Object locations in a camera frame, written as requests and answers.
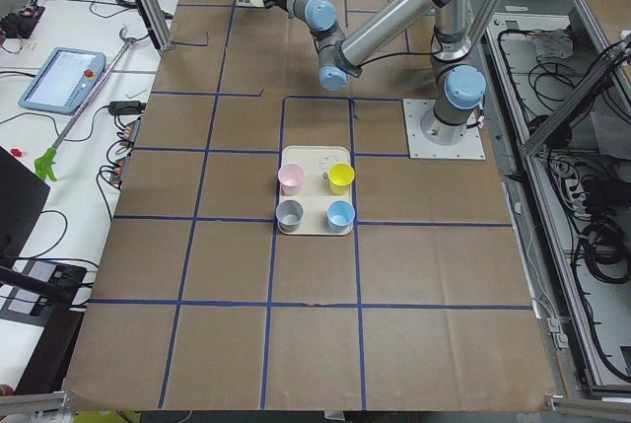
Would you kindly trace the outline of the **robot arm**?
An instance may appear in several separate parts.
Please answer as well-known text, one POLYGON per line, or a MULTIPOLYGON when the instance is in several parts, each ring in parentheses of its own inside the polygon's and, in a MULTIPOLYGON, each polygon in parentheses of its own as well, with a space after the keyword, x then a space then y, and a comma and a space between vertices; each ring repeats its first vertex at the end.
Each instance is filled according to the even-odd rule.
POLYGON ((330 92, 358 78, 369 56, 404 32, 431 9, 439 12, 455 0, 390 0, 376 15, 351 35, 337 22, 329 0, 263 0, 266 9, 279 7, 310 29, 318 57, 319 84, 330 92))

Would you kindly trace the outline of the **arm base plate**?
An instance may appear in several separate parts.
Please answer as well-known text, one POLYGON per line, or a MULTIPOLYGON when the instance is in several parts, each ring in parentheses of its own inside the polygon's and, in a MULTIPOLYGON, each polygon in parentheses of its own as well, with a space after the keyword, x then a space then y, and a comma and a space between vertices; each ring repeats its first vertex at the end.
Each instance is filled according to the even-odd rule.
POLYGON ((463 125, 448 126, 435 116, 434 104, 434 100, 402 101, 409 157, 413 160, 484 161, 486 156, 474 113, 463 125))

